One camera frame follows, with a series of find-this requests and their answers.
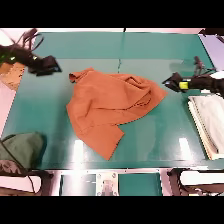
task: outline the yellow tape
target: yellow tape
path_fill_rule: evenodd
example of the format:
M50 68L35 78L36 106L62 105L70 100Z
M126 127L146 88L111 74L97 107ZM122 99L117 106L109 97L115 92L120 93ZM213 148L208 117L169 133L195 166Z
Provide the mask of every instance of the yellow tape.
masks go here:
M180 89L188 89L188 82L180 82L179 87Z

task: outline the stack of folded clothes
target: stack of folded clothes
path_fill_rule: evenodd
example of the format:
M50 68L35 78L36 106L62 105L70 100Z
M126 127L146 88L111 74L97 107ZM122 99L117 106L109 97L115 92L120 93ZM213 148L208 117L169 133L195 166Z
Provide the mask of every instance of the stack of folded clothes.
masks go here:
M224 158L224 99L218 95L190 96L189 109L211 160Z

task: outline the green table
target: green table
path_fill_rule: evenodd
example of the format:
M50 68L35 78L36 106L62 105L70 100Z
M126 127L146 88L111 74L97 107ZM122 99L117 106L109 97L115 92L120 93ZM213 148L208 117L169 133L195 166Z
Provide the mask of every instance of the green table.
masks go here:
M200 94L199 91L178 94L161 85L176 71L182 75L192 75L196 55L207 67L212 67L197 35L101 32L43 35L45 41L35 53L55 56L63 72L37 78L26 70L3 132L3 137L31 131L46 135L47 148L37 168L202 165L224 168L222 159L208 160L188 110L188 95ZM73 84L69 82L68 74L90 66L103 72L117 73L120 62L120 73L154 80L169 94L144 118L120 126L125 136L111 160L105 161L79 142L69 122L66 104L72 96Z

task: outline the green fabric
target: green fabric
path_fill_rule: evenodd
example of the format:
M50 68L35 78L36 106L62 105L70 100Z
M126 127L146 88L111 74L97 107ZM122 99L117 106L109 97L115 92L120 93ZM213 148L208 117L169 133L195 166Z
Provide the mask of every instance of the green fabric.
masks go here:
M39 133L17 134L2 140L6 148L25 168L33 168L44 145L44 139ZM13 158L0 145L0 160Z

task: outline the brown object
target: brown object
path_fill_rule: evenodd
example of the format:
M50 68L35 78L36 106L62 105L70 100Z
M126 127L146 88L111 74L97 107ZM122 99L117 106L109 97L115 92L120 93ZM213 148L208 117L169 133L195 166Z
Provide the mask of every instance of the brown object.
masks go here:
M17 91L25 66L19 63L8 65L2 64L0 67L0 81L10 89Z
M124 133L119 124L145 116L167 92L155 82L129 74L104 74L88 68L69 75L76 82L67 104L76 135L109 160Z

